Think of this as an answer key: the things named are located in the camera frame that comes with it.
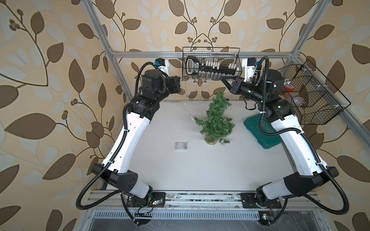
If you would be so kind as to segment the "small green christmas tree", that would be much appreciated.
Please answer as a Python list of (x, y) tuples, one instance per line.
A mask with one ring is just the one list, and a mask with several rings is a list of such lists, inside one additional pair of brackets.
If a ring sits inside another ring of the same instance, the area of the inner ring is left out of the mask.
[(204, 135), (207, 144), (214, 145), (219, 142), (221, 145), (225, 145), (230, 143), (228, 137), (235, 128), (233, 119), (225, 115), (230, 106), (231, 103), (225, 98), (225, 94), (218, 92), (209, 103), (206, 118), (194, 117), (195, 123), (201, 127), (200, 134)]

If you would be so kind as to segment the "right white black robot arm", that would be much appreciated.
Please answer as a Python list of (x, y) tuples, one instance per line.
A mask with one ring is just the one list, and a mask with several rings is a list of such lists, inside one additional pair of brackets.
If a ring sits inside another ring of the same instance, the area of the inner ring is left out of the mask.
[[(292, 106), (280, 97), (284, 77), (279, 71), (270, 70), (268, 65), (269, 58), (262, 57), (254, 68), (251, 81), (237, 76), (221, 79), (230, 93), (241, 95), (258, 104), (259, 131), (269, 137), (280, 136), (296, 167), (295, 173), (278, 182), (257, 188), (256, 204), (265, 208), (268, 203), (280, 197), (288, 200), (303, 196), (326, 212), (335, 215), (346, 214), (349, 211), (349, 200), (335, 180), (335, 177), (339, 175), (338, 170), (328, 166), (317, 153), (302, 129)], [(308, 192), (327, 182), (331, 182), (341, 196), (343, 201), (341, 209), (330, 209), (308, 195)]]

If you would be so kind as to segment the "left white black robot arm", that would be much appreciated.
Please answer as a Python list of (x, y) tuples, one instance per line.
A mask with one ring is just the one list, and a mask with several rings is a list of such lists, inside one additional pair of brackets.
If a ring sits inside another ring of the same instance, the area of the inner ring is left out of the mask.
[[(129, 165), (141, 135), (160, 108), (160, 102), (171, 94), (179, 93), (180, 82), (179, 76), (168, 75), (162, 58), (142, 65), (135, 82), (135, 95), (123, 108), (122, 130), (103, 163), (94, 165), (92, 171), (95, 176), (78, 195), (77, 209), (91, 209), (116, 194), (135, 197), (142, 207), (152, 204), (152, 187), (140, 181), (138, 174), (129, 170)], [(82, 205), (84, 195), (98, 179), (116, 190), (96, 202)]]

